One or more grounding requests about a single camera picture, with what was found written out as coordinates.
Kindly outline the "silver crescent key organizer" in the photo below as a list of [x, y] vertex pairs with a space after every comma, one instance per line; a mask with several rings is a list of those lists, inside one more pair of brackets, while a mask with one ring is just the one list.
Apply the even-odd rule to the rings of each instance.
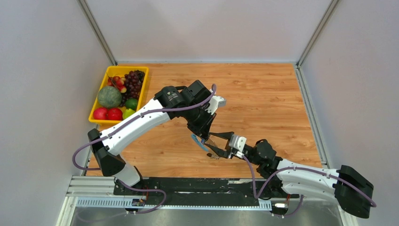
[[207, 157], [214, 160], [220, 159], [220, 157], [211, 149], [211, 146], [217, 147], [215, 142], [213, 142], [211, 139], [205, 141], [195, 134], [191, 134], [191, 138], [202, 150], [207, 152]]

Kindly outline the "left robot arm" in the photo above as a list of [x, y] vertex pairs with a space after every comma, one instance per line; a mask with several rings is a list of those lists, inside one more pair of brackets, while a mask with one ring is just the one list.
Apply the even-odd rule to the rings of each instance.
[[207, 141], [217, 109], [226, 104], [225, 98], [215, 92], [215, 85], [207, 89], [199, 80], [188, 87], [167, 86], [122, 122], [103, 131], [88, 132], [89, 144], [102, 175], [122, 181], [131, 194], [140, 194], [144, 182], [136, 167], [122, 158], [122, 151], [152, 128], [179, 117], [186, 119], [194, 135]]

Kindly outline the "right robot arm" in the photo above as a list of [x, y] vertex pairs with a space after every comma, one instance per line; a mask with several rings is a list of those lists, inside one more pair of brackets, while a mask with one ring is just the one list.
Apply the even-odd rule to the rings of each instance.
[[251, 177], [255, 172], [265, 178], [264, 184], [256, 187], [252, 180], [256, 199], [269, 189], [274, 196], [298, 194], [337, 203], [347, 213], [369, 218], [371, 208], [376, 207], [372, 199], [374, 186], [354, 168], [342, 165], [339, 169], [324, 169], [305, 166], [277, 156], [277, 152], [266, 140], [261, 139], [254, 146], [246, 144], [247, 139], [234, 132], [212, 133], [212, 136], [226, 140], [221, 149], [210, 140], [201, 140], [218, 157], [231, 159], [237, 157], [250, 167]]

